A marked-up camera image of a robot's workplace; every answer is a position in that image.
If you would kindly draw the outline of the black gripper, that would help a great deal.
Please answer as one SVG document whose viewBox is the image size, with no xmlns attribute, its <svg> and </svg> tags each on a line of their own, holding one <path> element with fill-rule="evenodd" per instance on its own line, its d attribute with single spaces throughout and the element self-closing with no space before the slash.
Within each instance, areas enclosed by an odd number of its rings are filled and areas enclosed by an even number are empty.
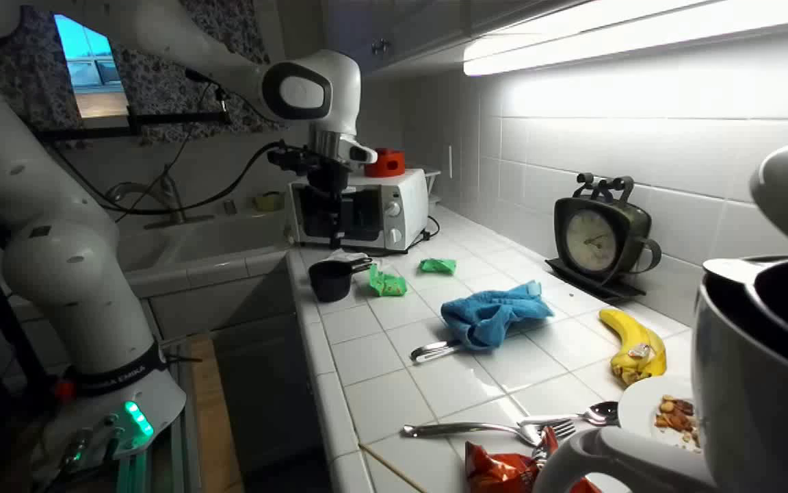
<svg viewBox="0 0 788 493">
<path fill-rule="evenodd" d="M 273 145 L 268 160 L 292 169 L 310 180 L 310 195 L 301 202 L 308 221 L 329 241 L 344 237 L 343 195 L 347 185 L 347 167 L 333 159 L 295 145 Z"/>
</svg>

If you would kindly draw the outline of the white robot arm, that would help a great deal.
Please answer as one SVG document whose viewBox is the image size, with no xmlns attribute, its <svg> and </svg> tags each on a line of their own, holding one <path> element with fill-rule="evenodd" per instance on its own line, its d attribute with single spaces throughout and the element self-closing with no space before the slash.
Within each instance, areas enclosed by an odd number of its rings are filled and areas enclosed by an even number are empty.
<svg viewBox="0 0 788 493">
<path fill-rule="evenodd" d="M 251 102 L 273 121 L 310 125 L 312 167 L 333 178 L 370 163 L 359 141 L 362 67 L 321 49 L 260 65 L 194 23 L 180 0 L 0 0 L 0 39 L 24 8 L 65 14 L 132 49 L 179 63 Z M 116 449 L 149 449 L 186 408 L 165 367 L 142 304 L 117 262 L 117 228 L 105 207 L 43 151 L 0 95 L 0 223 L 8 233 L 2 275 L 56 326 L 72 359 L 78 400 L 43 429 L 60 456 L 105 423 Z"/>
</svg>

